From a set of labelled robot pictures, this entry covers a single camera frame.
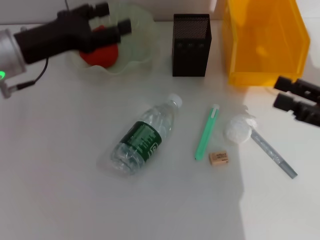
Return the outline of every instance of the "yellow plastic bin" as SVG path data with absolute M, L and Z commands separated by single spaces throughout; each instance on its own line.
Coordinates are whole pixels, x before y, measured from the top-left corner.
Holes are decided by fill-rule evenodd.
M 222 35 L 232 85 L 273 86 L 303 74 L 310 38 L 295 0 L 226 0 Z

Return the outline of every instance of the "white cotton pad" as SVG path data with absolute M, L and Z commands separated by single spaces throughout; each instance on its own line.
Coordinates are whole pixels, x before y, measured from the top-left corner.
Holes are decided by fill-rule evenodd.
M 250 115 L 237 115 L 226 126 L 225 136 L 236 144 L 242 144 L 251 136 L 257 123 Z

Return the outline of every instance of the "eraser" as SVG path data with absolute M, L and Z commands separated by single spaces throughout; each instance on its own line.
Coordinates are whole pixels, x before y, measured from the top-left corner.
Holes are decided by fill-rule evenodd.
M 226 151 L 218 151 L 209 154 L 211 165 L 222 165 L 229 162 L 228 153 Z

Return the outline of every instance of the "red object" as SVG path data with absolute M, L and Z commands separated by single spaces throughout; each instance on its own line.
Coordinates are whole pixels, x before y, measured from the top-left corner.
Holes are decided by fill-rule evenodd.
M 95 28 L 93 31 L 104 29 L 103 25 Z M 118 45 L 110 45 L 96 49 L 91 53 L 79 52 L 80 57 L 89 65 L 99 65 L 104 68 L 111 67 L 118 58 Z

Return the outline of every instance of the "black mesh pen holder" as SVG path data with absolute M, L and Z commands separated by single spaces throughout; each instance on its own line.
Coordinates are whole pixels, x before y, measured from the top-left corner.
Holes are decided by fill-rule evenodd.
M 173 16 L 172 76 L 204 77 L 211 45 L 209 14 Z

